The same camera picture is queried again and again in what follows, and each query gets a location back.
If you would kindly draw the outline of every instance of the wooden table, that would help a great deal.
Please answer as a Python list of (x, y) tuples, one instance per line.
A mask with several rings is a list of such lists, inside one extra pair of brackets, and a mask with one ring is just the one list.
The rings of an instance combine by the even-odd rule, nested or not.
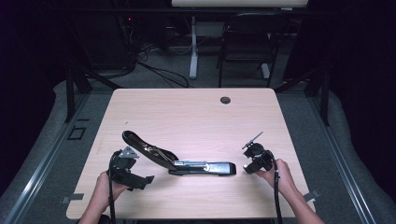
[[(223, 96), (231, 102), (223, 104), (220, 101)], [(121, 194), (116, 201), (117, 218), (276, 217), (273, 189), (243, 169), (251, 160), (242, 154), (242, 146), (260, 132), (263, 134), (255, 142), (271, 150), (276, 158), (287, 161), (298, 189), (302, 194), (308, 192), (273, 90), (116, 90), (75, 190), (84, 197), (69, 204), (69, 218), (81, 217), (92, 196), (96, 177), (107, 170), (113, 152), (127, 146), (121, 138), (126, 130), (154, 146), (172, 151), (180, 160), (233, 162), (237, 174), (169, 175), (166, 169), (136, 150), (140, 158), (132, 173), (155, 175), (155, 178), (144, 190)], [(282, 216), (294, 217), (284, 198), (279, 198)]]

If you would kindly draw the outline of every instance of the cable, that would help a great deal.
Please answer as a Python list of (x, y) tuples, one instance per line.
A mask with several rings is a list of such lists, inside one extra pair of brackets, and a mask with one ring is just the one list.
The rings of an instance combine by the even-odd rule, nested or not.
[[(158, 76), (162, 77), (163, 80), (166, 83), (168, 83), (168, 85), (170, 87), (172, 87), (172, 88), (173, 88), (173, 86), (170, 84), (170, 82), (173, 82), (173, 83), (177, 84), (178, 86), (184, 87), (184, 88), (192, 87), (192, 85), (190, 85), (190, 82), (185, 77), (183, 77), (181, 74), (178, 74), (178, 73), (175, 73), (175, 72), (171, 72), (171, 71), (168, 71), (168, 70), (164, 70), (164, 69), (161, 69), (161, 68), (155, 68), (155, 67), (152, 67), (152, 66), (150, 66), (150, 65), (148, 65), (146, 63), (137, 62), (137, 64), (142, 65), (143, 67), (147, 68), (149, 71), (151, 71), (154, 74), (157, 74)], [(178, 80), (178, 79), (172, 77), (171, 75), (175, 75), (175, 76), (177, 76), (177, 77), (179, 77), (179, 78), (181, 78), (183, 80), (182, 81)]]
[(268, 152), (272, 157), (272, 161), (274, 163), (274, 169), (275, 169), (275, 172), (274, 172), (274, 198), (275, 198), (277, 223), (282, 224), (283, 220), (282, 220), (282, 214), (281, 214), (280, 206), (279, 206), (279, 170), (277, 169), (277, 164), (276, 164), (274, 155), (272, 154), (271, 151), (268, 151)]
[(113, 184), (111, 180), (111, 176), (113, 175), (111, 172), (111, 168), (113, 166), (115, 154), (111, 157), (110, 163), (108, 165), (108, 204), (110, 206), (110, 219), (112, 224), (116, 224), (116, 212), (114, 208), (114, 198), (113, 198)]
[(140, 48), (140, 52), (137, 54), (137, 56), (141, 61), (146, 62), (149, 59), (149, 52), (154, 49), (156, 49), (154, 44), (146, 44), (146, 46), (143, 46), (142, 44), (142, 47)]
[[(183, 52), (177, 52), (177, 51), (175, 50), (175, 49), (182, 49), (182, 48), (188, 48), (188, 49), (185, 50), (185, 51), (183, 51)], [(182, 47), (182, 46), (179, 46), (179, 47), (169, 47), (169, 49), (172, 50), (172, 52), (174, 52), (175, 54), (178, 54), (178, 55), (182, 55), (182, 54), (188, 53), (188, 52), (191, 50), (191, 48), (192, 48), (192, 46), (185, 46), (185, 47)]]

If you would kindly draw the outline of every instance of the stapler handle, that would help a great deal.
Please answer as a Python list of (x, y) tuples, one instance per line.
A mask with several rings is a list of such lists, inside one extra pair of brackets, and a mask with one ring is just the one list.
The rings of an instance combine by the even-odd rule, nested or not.
[(147, 158), (151, 159), (162, 167), (165, 167), (169, 170), (177, 169), (174, 165), (174, 161), (178, 161), (178, 158), (171, 151), (155, 147), (143, 141), (143, 139), (141, 139), (136, 133), (131, 131), (123, 132), (122, 139), (125, 141), (126, 144), (138, 150)]

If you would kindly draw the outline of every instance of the black metal bar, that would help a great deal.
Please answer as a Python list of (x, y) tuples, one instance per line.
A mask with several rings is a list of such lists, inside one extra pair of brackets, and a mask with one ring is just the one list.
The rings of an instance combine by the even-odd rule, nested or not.
[(321, 100), (320, 100), (320, 116), (326, 124), (329, 126), (329, 88), (330, 88), (330, 72), (326, 71), (323, 76), (323, 86), (322, 86), (322, 93), (321, 93)]
[(75, 113), (75, 95), (74, 95), (74, 82), (73, 71), (70, 68), (66, 78), (66, 94), (67, 94), (67, 117), (65, 123), (73, 117)]
[(79, 69), (74, 69), (73, 72), (73, 80), (74, 83), (76, 84), (78, 90), (81, 93), (88, 94), (92, 91), (92, 86), (88, 79), (85, 77), (84, 73), (80, 71)]
[(326, 69), (320, 67), (314, 76), (310, 76), (310, 80), (304, 90), (306, 97), (313, 97), (318, 94), (320, 87), (323, 85), (323, 76), (326, 71)]
[(306, 9), (279, 10), (273, 7), (169, 7), (169, 8), (59, 8), (51, 7), (43, 10), (56, 14), (108, 14), (108, 15), (233, 15), (240, 12), (274, 13), (274, 11), (290, 17), (306, 19), (334, 19), (345, 15), (343, 11), (310, 11)]
[(114, 83), (114, 82), (108, 80), (108, 79), (105, 78), (105, 77), (100, 76), (99, 74), (93, 72), (91, 69), (87, 69), (87, 68), (82, 67), (82, 66), (81, 66), (79, 69), (81, 69), (81, 71), (82, 71), (83, 73), (85, 73), (85, 74), (89, 75), (90, 77), (92, 77), (92, 78), (94, 78), (94, 79), (100, 81), (101, 83), (107, 85), (109, 88), (111, 88), (111, 89), (113, 89), (113, 90), (116, 90), (116, 89), (121, 88), (121, 86), (119, 86), (119, 85), (117, 85), (116, 83)]
[(282, 86), (276, 88), (275, 92), (285, 91), (288, 88), (295, 86), (297, 83), (305, 80), (306, 78), (313, 76), (317, 71), (318, 71), (318, 68), (314, 68), (311, 71), (305, 73), (304, 75), (302, 75), (300, 77), (297, 77), (297, 78), (293, 79), (292, 81), (290, 81), (290, 82), (288, 82), (286, 84), (283, 84)]

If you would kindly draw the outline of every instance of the wire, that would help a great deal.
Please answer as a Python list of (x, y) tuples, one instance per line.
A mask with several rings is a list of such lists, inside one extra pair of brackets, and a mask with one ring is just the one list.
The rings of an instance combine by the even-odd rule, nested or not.
[(154, 44), (146, 44), (146, 46), (141, 47), (140, 52), (137, 54), (141, 61), (146, 62), (149, 59), (149, 52), (156, 49)]
[(111, 170), (113, 167), (115, 154), (111, 157), (110, 163), (108, 165), (108, 204), (110, 205), (110, 219), (112, 224), (116, 224), (116, 212), (114, 208), (114, 198), (113, 198), (113, 184), (111, 176), (113, 176)]
[(149, 71), (162, 77), (163, 80), (166, 83), (168, 83), (168, 85), (172, 88), (174, 88), (174, 86), (172, 86), (172, 84), (170, 82), (177, 84), (178, 86), (183, 87), (183, 88), (192, 87), (192, 85), (190, 85), (190, 82), (185, 77), (183, 77), (181, 74), (178, 74), (178, 73), (175, 73), (172, 71), (168, 71), (168, 70), (164, 70), (161, 68), (155, 68), (155, 67), (152, 67), (152, 66), (150, 66), (146, 63), (142, 63), (142, 62), (137, 62), (137, 64), (142, 65), (143, 67), (147, 68)]
[(100, 74), (99, 71), (96, 71), (96, 73), (100, 74), (101, 77), (105, 77), (107, 79), (112, 79), (112, 78), (116, 78), (116, 77), (124, 77), (124, 76), (132, 73), (133, 71), (134, 71), (134, 67), (127, 67), (117, 73), (109, 74), (109, 75), (104, 75), (103, 73)]
[(279, 170), (277, 169), (277, 164), (276, 164), (276, 160), (274, 158), (274, 155), (272, 154), (271, 151), (268, 151), (268, 152), (269, 152), (269, 154), (272, 157), (272, 161), (274, 163), (274, 169), (275, 169), (275, 173), (274, 173), (274, 198), (275, 198), (277, 223), (278, 224), (282, 224), (283, 220), (282, 220), (282, 214), (281, 214), (280, 206), (279, 206)]
[[(175, 50), (175, 49), (182, 49), (182, 48), (188, 48), (188, 49), (185, 50), (185, 51), (183, 51), (183, 52), (178, 52), (177, 50)], [(192, 45), (190, 45), (190, 46), (185, 46), (185, 47), (182, 47), (182, 46), (179, 46), (179, 47), (169, 47), (169, 49), (172, 50), (172, 52), (174, 52), (175, 54), (182, 55), (182, 54), (188, 53), (188, 52), (192, 49)]]

